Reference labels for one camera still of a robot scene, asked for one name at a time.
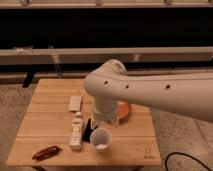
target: brown sausage toy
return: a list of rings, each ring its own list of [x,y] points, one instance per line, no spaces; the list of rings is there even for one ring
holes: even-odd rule
[[[45,148],[43,150],[40,150],[36,154],[33,155],[32,159],[33,160],[44,160],[47,158],[50,158],[56,154],[58,154],[62,149],[59,148],[58,146],[54,145],[48,148]]]

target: wooden table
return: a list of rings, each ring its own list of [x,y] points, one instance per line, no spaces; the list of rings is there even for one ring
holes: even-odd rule
[[[42,79],[39,81],[23,119],[10,155],[9,166],[112,166],[159,165],[161,158],[149,108],[132,105],[131,115],[119,128],[108,123],[112,134],[110,148],[103,153],[94,151],[84,142],[81,152],[69,147],[73,113],[68,112],[71,95],[82,95],[84,118],[91,113],[92,97],[83,88],[81,79]],[[63,148],[59,155],[36,162],[32,155],[57,145]]]

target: cable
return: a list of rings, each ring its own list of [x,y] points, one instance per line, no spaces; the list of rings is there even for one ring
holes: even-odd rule
[[[201,162],[201,161],[198,160],[197,158],[195,158],[195,157],[193,157],[193,156],[191,156],[191,155],[189,155],[189,154],[181,153],[181,152],[172,152],[172,153],[170,153],[170,154],[166,157],[165,162],[164,162],[166,171],[169,171],[168,166],[167,166],[167,163],[168,163],[169,158],[170,158],[172,155],[182,155],[182,156],[189,157],[189,158],[195,160],[196,162],[198,162],[200,165],[202,165],[202,166],[203,166],[205,169],[207,169],[208,171],[212,171],[207,165],[205,165],[203,162]]]

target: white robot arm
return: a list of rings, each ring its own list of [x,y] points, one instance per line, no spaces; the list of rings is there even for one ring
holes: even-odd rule
[[[109,60],[85,78],[99,120],[115,118],[117,101],[213,122],[213,73],[125,76],[125,66]]]

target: white bottle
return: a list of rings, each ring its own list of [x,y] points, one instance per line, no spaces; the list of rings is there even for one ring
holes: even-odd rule
[[[76,112],[76,117],[72,120],[72,130],[70,146],[72,149],[80,150],[82,147],[83,121],[81,112]]]

